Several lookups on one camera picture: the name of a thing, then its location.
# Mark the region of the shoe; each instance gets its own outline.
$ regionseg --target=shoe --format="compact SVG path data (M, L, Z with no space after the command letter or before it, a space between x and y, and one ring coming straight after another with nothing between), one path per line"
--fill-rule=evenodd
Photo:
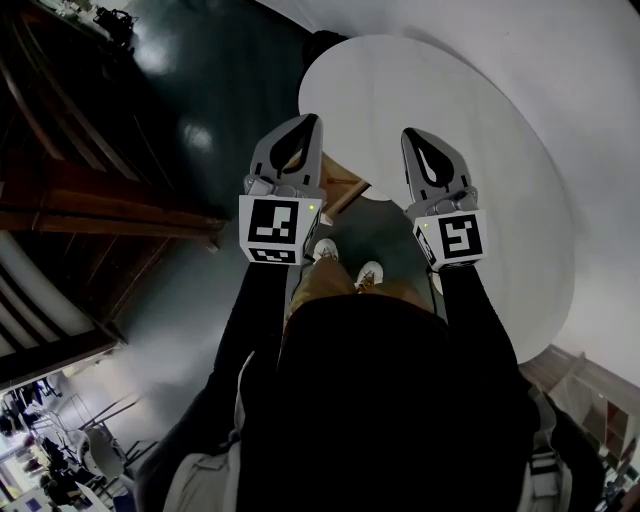
M338 248L331 238L323 238L313 249L313 259L318 261L322 258L333 258L336 261L340 261L338 259Z
M382 282L382 276L384 272L382 265L377 261L370 261L365 263L362 270L358 274L358 280L356 281L356 288L358 293L362 293L367 288L372 287L374 284L380 284Z

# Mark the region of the khaki pants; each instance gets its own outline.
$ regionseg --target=khaki pants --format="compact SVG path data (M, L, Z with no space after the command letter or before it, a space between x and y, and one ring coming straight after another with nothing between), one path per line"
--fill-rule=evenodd
M300 286L298 286L289 304L285 321L288 321L291 315L305 302L355 293L356 287L344 267L333 258L322 258L313 265L300 283ZM391 281L389 283L380 283L367 288L363 293L395 297L433 313L432 309L420 296L418 290L407 282Z

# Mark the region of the shiny floor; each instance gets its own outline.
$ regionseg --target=shiny floor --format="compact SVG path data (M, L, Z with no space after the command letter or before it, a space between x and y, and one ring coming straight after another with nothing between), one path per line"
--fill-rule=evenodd
M256 142L298 114L309 34L250 0L138 0L128 10L139 17L135 59L179 115L175 152L185 181L234 218ZM395 205L359 199L316 236L327 235L352 276L377 259L387 279L412 281L431 302L424 258ZM129 345L64 384L92 413L127 393L143 396L110 420L125 447L162 437L206 382L247 268L236 220L220 247L213 255L184 242L172 251L118 318ZM289 289L298 278L292 268Z

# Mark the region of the table top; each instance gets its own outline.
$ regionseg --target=table top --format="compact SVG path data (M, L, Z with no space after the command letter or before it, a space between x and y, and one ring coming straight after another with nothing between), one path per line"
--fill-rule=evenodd
M434 46L364 36L313 63L299 107L321 117L325 153L403 209L402 131L425 130L458 150L487 211L489 256L478 272L518 361L553 341L573 296L571 217L545 147L498 89Z

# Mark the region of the black sleeve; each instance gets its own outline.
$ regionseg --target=black sleeve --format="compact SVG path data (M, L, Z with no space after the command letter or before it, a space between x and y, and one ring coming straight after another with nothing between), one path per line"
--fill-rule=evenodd
M136 505L140 512L163 509L173 476L187 455L216 455L227 440L234 427L242 366L257 347L275 344L277 348L282 339L287 268L249 265L206 387L136 476Z
M480 281L475 266L440 272L451 338L476 358L490 362L500 373L518 372L511 340Z

